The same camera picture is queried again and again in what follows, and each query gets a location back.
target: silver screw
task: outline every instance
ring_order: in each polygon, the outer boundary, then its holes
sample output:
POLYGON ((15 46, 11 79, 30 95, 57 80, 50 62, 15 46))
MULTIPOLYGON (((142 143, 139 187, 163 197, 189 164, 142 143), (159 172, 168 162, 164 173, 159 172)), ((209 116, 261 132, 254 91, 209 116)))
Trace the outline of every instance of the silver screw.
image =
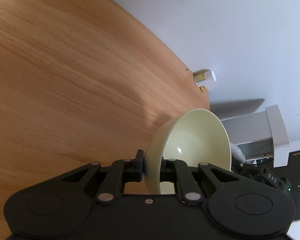
POLYGON ((153 199, 148 198, 148 199, 145 200, 145 203, 146 204, 152 204, 153 203, 153 199))
POLYGON ((201 195, 196 192, 189 192, 185 195, 187 200, 198 200, 201 198, 201 195))
POLYGON ((98 195, 98 199, 101 201, 113 200, 114 196, 111 193, 101 193, 98 195))

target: wooden table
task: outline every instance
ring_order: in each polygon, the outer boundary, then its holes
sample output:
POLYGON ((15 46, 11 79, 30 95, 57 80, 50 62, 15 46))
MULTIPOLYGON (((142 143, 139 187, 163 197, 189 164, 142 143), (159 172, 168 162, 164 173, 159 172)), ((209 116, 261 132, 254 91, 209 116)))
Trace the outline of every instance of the wooden table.
POLYGON ((0 239, 13 192, 133 158, 198 107, 209 108, 208 94, 191 71, 113 1, 0 0, 0 239))

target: bowl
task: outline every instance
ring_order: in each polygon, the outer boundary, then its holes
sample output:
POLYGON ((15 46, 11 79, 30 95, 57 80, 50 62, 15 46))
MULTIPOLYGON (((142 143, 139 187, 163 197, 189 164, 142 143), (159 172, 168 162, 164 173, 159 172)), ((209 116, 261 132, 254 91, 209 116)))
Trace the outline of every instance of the bowl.
POLYGON ((150 194, 174 194, 172 183, 160 183, 161 159, 174 158, 197 167, 207 162, 231 169, 230 142, 220 119, 206 109, 172 118, 154 134, 145 153, 146 186, 150 194))

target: gray fuzzy object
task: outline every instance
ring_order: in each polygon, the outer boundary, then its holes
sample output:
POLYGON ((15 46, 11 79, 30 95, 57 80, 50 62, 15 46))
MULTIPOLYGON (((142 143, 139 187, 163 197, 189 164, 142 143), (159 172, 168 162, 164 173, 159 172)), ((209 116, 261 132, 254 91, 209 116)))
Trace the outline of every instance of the gray fuzzy object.
POLYGON ((234 145, 233 143, 230 143, 230 149, 231 149, 231 155, 238 160, 239 162, 245 163, 246 157, 243 155, 241 149, 234 145))

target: wood grain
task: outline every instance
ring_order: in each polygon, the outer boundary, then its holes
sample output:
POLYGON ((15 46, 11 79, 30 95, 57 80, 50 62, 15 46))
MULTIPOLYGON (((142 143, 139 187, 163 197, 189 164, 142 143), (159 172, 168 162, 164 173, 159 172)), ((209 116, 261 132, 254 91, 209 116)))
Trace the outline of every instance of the wood grain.
POLYGON ((0 0, 0 239, 13 192, 133 158, 197 107, 209 108, 208 94, 193 74, 113 1, 0 0))

